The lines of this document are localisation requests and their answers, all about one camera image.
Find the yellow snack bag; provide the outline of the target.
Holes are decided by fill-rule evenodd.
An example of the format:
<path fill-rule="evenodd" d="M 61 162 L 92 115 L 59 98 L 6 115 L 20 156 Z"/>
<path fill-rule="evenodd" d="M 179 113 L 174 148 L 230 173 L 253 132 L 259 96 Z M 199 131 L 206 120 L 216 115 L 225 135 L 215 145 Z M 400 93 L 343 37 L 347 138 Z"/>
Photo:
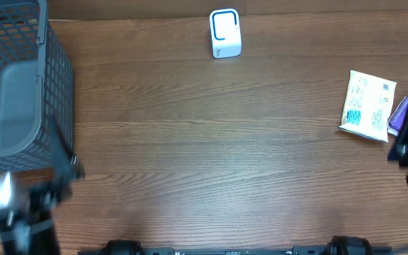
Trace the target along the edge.
<path fill-rule="evenodd" d="M 351 70 L 339 129 L 387 142 L 396 85 L 395 81 Z"/>

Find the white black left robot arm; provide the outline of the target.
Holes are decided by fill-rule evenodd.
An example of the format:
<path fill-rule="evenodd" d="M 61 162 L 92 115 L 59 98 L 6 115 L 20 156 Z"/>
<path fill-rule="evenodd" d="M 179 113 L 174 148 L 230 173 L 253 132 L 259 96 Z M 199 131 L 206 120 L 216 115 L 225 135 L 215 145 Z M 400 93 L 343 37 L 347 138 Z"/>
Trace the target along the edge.
<path fill-rule="evenodd" d="M 13 194 L 20 206 L 0 225 L 5 254 L 59 254 L 52 210 L 72 196 L 72 182 L 84 176 L 77 155 L 66 143 L 56 118 L 49 119 L 52 179 L 21 186 Z"/>

